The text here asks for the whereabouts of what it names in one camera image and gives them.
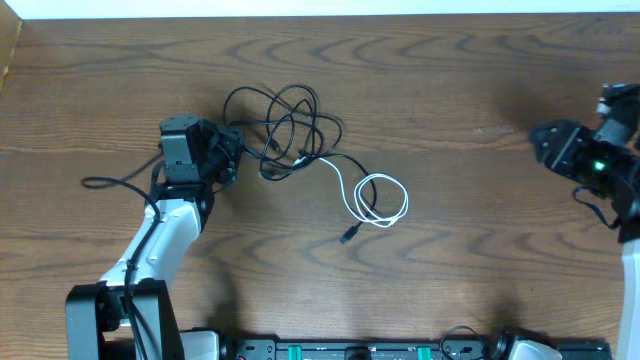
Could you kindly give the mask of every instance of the wooden panel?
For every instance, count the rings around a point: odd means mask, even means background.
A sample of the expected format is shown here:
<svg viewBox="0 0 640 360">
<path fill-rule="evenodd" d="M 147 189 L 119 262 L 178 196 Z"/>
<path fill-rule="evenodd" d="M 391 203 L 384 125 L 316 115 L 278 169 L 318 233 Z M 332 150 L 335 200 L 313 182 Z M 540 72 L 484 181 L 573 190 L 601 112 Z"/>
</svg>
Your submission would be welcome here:
<svg viewBox="0 0 640 360">
<path fill-rule="evenodd" d="M 233 88 L 289 83 L 313 86 L 344 120 L 341 152 L 407 185 L 410 211 L 342 246 L 353 222 L 335 174 L 317 164 L 269 183 L 247 159 L 174 282 L 181 328 L 421 338 L 517 324 L 615 343 L 616 235 L 535 163 L 526 133 L 563 117 L 597 123 L 600 85 L 640 77 L 633 20 L 28 23 L 0 99 L 0 356 L 66 356 L 67 292 L 96 281 L 139 226 L 136 196 L 89 192 L 82 176 L 144 162 L 170 115 L 217 121 Z M 233 107 L 255 117 L 263 105 L 247 96 Z"/>
<path fill-rule="evenodd" d="M 13 13 L 4 0 L 0 0 L 0 91 L 9 72 L 9 60 L 20 33 L 20 18 Z"/>
</svg>

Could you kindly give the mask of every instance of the wooden table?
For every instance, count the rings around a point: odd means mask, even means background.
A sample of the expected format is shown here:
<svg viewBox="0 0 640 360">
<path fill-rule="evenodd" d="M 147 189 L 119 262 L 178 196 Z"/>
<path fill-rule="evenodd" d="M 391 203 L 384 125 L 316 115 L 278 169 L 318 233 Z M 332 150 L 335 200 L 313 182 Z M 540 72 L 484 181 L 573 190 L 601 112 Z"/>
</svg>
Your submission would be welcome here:
<svg viewBox="0 0 640 360">
<path fill-rule="evenodd" d="M 339 151 L 406 184 L 410 211 L 343 246 L 353 221 L 330 169 L 271 183 L 245 159 L 174 282 L 180 328 L 429 338 L 517 324 L 615 344 L 616 234 L 536 164 L 526 136 L 558 118 L 594 126 L 601 84 L 638 81 L 634 19 L 27 22 L 0 98 L 0 357 L 65 357 L 67 293 L 97 281 L 142 220 L 137 195 L 88 191 L 81 177 L 129 173 L 171 115 L 219 121 L 233 88 L 290 83 L 344 120 Z M 232 107 L 257 118 L 264 101 Z"/>
</svg>

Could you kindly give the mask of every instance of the green clip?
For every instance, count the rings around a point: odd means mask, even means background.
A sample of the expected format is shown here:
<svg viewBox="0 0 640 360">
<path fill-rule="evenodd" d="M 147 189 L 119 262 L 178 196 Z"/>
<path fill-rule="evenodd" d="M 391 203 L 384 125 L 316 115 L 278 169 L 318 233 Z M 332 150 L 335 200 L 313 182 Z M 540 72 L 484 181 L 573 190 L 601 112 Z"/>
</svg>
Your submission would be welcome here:
<svg viewBox="0 0 640 360">
<path fill-rule="evenodd" d="M 431 348 L 429 347 L 419 347 L 418 348 L 418 360 L 431 360 Z"/>
<path fill-rule="evenodd" d="M 289 360 L 302 360 L 302 346 L 289 346 Z"/>
</svg>

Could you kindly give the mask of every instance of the brown wooden surface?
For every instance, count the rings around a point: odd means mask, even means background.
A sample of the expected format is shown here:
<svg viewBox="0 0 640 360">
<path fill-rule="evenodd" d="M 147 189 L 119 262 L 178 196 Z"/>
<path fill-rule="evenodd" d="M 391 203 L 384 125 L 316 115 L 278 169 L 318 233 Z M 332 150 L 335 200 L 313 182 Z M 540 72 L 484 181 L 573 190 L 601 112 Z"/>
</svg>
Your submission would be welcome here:
<svg viewBox="0 0 640 360">
<path fill-rule="evenodd" d="M 20 18 L 9 8 L 4 0 L 0 0 L 0 91 L 4 78 L 9 72 L 9 61 L 20 33 Z"/>
<path fill-rule="evenodd" d="M 141 222 L 137 196 L 81 177 L 130 172 L 168 116 L 217 120 L 233 88 L 289 83 L 344 120 L 340 151 L 406 184 L 409 214 L 341 246 L 353 221 L 334 173 L 269 183 L 247 159 L 174 282 L 182 329 L 425 338 L 518 324 L 615 343 L 616 235 L 535 163 L 526 131 L 596 124 L 600 85 L 640 77 L 639 35 L 637 15 L 597 14 L 28 22 L 0 98 L 0 357 L 66 356 L 65 296 Z"/>
</svg>

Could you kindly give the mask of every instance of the scratch on table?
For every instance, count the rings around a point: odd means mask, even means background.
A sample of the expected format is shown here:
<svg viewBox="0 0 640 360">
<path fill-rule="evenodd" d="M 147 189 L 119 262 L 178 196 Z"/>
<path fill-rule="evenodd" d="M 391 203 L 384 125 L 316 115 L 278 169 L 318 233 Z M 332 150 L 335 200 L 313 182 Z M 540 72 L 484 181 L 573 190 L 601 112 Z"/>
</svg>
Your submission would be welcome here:
<svg viewBox="0 0 640 360">
<path fill-rule="evenodd" d="M 473 133 L 475 135 L 505 135 L 513 134 L 515 131 L 511 126 L 487 126 L 482 128 L 474 128 Z"/>
</svg>

